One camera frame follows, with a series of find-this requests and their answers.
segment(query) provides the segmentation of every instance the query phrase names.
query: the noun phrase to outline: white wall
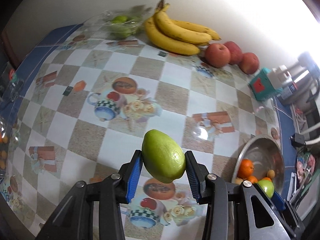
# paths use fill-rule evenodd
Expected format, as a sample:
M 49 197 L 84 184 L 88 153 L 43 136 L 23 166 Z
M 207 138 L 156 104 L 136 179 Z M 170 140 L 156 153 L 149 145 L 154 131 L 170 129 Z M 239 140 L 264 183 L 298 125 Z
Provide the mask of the white wall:
M 78 24 L 106 10 L 134 5 L 154 7 L 159 0 L 24 0 L 7 29 L 23 58 L 49 31 Z M 319 24 L 302 0 L 166 0 L 171 18 L 215 29 L 222 42 L 234 41 L 256 53 L 261 66 L 289 65 L 315 41 Z

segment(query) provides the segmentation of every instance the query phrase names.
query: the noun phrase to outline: bunch of bananas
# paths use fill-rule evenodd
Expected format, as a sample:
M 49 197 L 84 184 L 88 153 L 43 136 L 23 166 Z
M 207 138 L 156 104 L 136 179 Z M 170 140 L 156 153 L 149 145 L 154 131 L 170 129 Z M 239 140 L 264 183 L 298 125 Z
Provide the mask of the bunch of bananas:
M 145 22 L 145 30 L 150 41 L 170 52 L 194 55 L 200 52 L 199 46 L 210 40 L 220 40 L 212 29 L 190 22 L 171 20 L 166 11 L 170 4 L 160 0 L 155 13 Z

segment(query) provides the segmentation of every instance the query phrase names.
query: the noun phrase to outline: metal screw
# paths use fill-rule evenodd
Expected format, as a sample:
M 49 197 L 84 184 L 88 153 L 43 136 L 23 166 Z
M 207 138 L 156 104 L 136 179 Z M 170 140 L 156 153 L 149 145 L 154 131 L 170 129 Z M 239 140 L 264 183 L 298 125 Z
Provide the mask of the metal screw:
M 84 182 L 83 180 L 78 181 L 78 182 L 76 183 L 76 186 L 77 186 L 77 187 L 83 187 L 84 185 L 85 185 L 85 182 Z
M 213 174 L 213 173 L 210 173 L 210 174 L 208 174 L 208 179 L 210 179 L 210 180 L 216 180 L 217 179 L 217 175 L 215 175 L 215 174 Z
M 250 181 L 248 181 L 248 180 L 245 180 L 245 181 L 243 182 L 243 186 L 245 186 L 245 187 L 251 187 L 251 186 L 252 186 L 252 183 L 251 183 Z
M 111 175 L 111 179 L 120 179 L 120 174 L 119 173 L 114 173 Z

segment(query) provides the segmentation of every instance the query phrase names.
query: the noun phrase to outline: stainless steel bowl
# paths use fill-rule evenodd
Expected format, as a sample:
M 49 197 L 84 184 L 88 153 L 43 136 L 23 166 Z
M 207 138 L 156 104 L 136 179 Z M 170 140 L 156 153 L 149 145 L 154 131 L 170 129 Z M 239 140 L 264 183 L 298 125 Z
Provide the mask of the stainless steel bowl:
M 276 141 L 268 135 L 261 134 L 250 139 L 242 149 L 231 182 L 235 182 L 240 163 L 243 159 L 253 162 L 255 176 L 258 180 L 264 178 L 269 170 L 275 171 L 273 185 L 275 190 L 281 194 L 284 181 L 284 161 L 280 148 Z

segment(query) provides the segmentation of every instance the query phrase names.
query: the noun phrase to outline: teal box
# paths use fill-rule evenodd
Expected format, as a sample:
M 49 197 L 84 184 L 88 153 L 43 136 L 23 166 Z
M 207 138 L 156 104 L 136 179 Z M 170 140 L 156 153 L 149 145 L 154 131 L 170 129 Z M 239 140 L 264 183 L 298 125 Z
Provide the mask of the teal box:
M 277 94 L 280 94 L 282 92 L 282 88 L 275 89 L 267 74 L 271 70 L 268 68 L 262 68 L 258 75 L 256 75 L 249 83 L 254 96 L 257 101 L 265 101 Z

